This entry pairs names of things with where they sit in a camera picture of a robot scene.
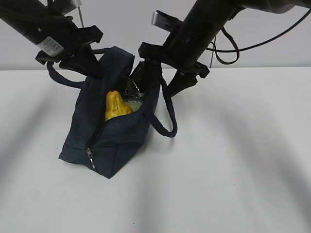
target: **bag handle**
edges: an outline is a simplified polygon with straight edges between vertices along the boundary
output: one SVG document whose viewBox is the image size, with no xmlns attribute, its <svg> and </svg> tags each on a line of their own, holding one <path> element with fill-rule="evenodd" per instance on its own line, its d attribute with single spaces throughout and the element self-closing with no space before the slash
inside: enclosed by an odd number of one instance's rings
<svg viewBox="0 0 311 233">
<path fill-rule="evenodd" d="M 160 80 L 160 84 L 162 86 L 162 92 L 163 92 L 163 97 L 165 100 L 165 104 L 167 107 L 167 110 L 169 112 L 172 124 L 173 124 L 173 130 L 170 132 L 168 131 L 162 123 L 159 121 L 159 119 L 155 116 L 155 114 L 149 110 L 145 112 L 145 116 L 149 120 L 150 124 L 154 127 L 154 129 L 161 135 L 173 138 L 177 134 L 178 126 L 177 126 L 177 121 L 175 117 L 175 111 L 174 111 L 174 106 L 173 106 L 173 101 L 172 98 L 170 98 L 168 95 L 165 95 L 165 90 L 167 88 L 167 84 L 162 76 L 162 68 L 161 68 L 161 63 L 158 63 L 157 66 L 155 67 L 152 62 L 149 63 L 151 66 L 153 66 L 152 75 L 158 76 Z"/>
<path fill-rule="evenodd" d="M 62 76 L 60 73 L 58 73 L 54 67 L 54 62 L 48 62 L 47 63 L 47 68 L 50 77 L 57 83 L 65 85 L 65 86 L 70 86 L 78 89 L 86 89 L 86 82 L 73 82 L 68 79 L 66 79 L 64 76 Z"/>
</svg>

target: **zipper pull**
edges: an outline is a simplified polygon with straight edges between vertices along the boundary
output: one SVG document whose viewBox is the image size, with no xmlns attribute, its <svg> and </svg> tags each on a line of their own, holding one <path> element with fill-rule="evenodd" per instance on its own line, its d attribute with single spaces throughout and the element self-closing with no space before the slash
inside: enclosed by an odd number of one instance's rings
<svg viewBox="0 0 311 233">
<path fill-rule="evenodd" d="M 94 165 L 94 162 L 93 162 L 93 156 L 92 156 L 92 153 L 91 153 L 91 149 L 90 148 L 87 148 L 87 155 L 88 155 L 88 157 L 89 157 L 89 159 L 90 159 L 90 161 L 91 161 L 91 164 L 92 164 L 92 166 L 93 166 L 93 169 L 95 169 L 95 165 Z"/>
</svg>

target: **yellow squash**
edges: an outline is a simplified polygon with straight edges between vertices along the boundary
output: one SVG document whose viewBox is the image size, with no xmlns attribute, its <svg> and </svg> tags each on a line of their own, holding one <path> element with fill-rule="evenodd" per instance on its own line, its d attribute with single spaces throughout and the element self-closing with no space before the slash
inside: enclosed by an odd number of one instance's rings
<svg viewBox="0 0 311 233">
<path fill-rule="evenodd" d="M 132 108 L 123 101 L 119 92 L 109 91 L 106 96 L 106 121 L 130 113 L 133 113 Z"/>
</svg>

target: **fabric bag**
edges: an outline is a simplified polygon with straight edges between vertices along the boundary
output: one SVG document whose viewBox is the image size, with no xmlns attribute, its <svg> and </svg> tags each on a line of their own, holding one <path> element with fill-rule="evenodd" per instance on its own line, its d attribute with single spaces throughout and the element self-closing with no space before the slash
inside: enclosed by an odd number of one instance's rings
<svg viewBox="0 0 311 233">
<path fill-rule="evenodd" d="M 173 130 L 166 130 L 154 115 L 160 86 L 163 91 L 167 88 L 159 62 L 140 62 L 130 75 L 134 56 L 117 47 L 110 48 L 99 62 L 104 69 L 102 79 L 88 76 L 84 82 L 72 82 L 57 73 L 51 63 L 48 71 L 56 82 L 81 89 L 59 158 L 84 165 L 110 179 L 145 143 L 150 124 L 163 136 L 175 137 L 177 123 L 172 100 L 166 96 Z M 140 82 L 144 89 L 143 103 L 137 111 L 106 122 L 106 95 L 116 88 L 122 89 L 124 77 Z"/>
</svg>

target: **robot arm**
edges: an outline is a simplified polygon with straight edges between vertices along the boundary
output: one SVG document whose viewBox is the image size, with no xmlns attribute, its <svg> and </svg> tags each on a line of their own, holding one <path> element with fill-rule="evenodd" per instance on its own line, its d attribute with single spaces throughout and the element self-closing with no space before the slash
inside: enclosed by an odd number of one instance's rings
<svg viewBox="0 0 311 233">
<path fill-rule="evenodd" d="M 156 12 L 153 24 L 169 32 L 163 46 L 143 43 L 139 54 L 177 69 L 167 88 L 167 95 L 196 85 L 196 76 L 205 78 L 208 68 L 197 62 L 228 20 L 245 8 L 254 8 L 272 13 L 285 13 L 294 6 L 311 8 L 311 0 L 197 0 L 184 22 Z"/>
<path fill-rule="evenodd" d="M 41 64 L 61 62 L 61 68 L 100 78 L 90 44 L 99 43 L 103 33 L 96 26 L 78 28 L 65 17 L 66 0 L 48 2 L 46 7 L 39 0 L 0 0 L 0 18 L 41 49 L 36 57 Z"/>
</svg>

